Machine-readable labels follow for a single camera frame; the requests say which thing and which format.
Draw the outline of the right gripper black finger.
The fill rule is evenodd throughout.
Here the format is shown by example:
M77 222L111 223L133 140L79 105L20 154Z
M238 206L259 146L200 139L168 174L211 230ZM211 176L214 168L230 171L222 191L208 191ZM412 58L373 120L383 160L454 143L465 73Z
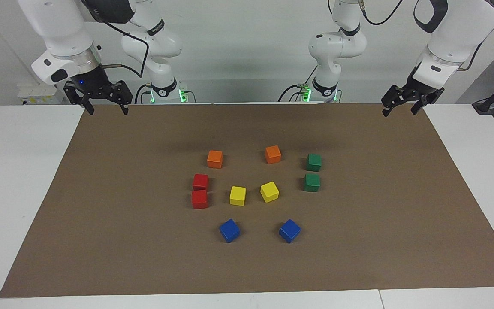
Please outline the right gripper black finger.
M129 113L129 105L132 100L131 90L124 81L111 84L110 102L118 104L124 115Z
M80 96L78 94L77 87L73 82L65 82L63 85L63 91L71 104L79 105L84 108L88 114L94 115L95 110L93 105L90 103L90 95L84 94L83 96Z

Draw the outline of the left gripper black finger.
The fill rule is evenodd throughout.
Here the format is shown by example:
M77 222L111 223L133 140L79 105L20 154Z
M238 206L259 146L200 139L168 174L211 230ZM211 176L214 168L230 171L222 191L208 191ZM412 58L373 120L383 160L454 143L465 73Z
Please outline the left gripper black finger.
M382 114L384 117L388 117L395 107L406 102L403 97L403 89L398 86L391 86L382 96L381 102L383 105Z
M410 111L413 115L416 115L423 107L428 104L433 104L433 96L431 95L422 95L419 100L410 108Z

